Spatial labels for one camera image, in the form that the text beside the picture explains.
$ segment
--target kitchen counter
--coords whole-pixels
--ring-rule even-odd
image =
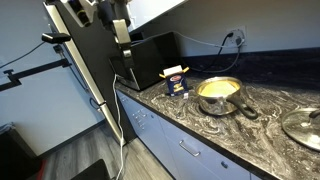
[[[320,93],[243,83],[242,98],[259,117],[249,120],[239,111],[210,116],[199,109],[195,93],[195,87],[204,79],[187,73],[189,102],[179,119],[176,114],[183,104],[182,95],[168,96],[165,81],[141,92],[119,83],[116,87],[263,179],[320,179],[320,153],[296,143],[281,128],[281,117],[285,113],[319,107]]]

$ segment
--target gray floor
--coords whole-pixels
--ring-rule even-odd
[[[43,180],[67,180],[103,159],[110,177],[120,169],[120,146],[103,125],[48,157]],[[172,177],[139,139],[123,148],[123,180],[167,180]]]

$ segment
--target microwave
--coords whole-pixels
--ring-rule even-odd
[[[163,70],[181,65],[184,67],[174,32],[147,38],[131,46],[134,66],[126,68],[120,56],[109,61],[121,84],[141,91],[159,82]]]

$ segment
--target backsplash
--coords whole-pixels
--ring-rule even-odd
[[[203,69],[216,58],[184,57],[191,69]],[[221,55],[210,70],[228,67],[236,54]],[[237,64],[224,73],[199,73],[200,76],[234,76],[243,82],[320,90],[320,48],[241,53]]]

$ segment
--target saucepan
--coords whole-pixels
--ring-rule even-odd
[[[258,113],[241,99],[241,87],[242,82],[233,77],[207,79],[196,88],[199,106],[212,115],[225,115],[239,109],[248,119],[256,119]]]

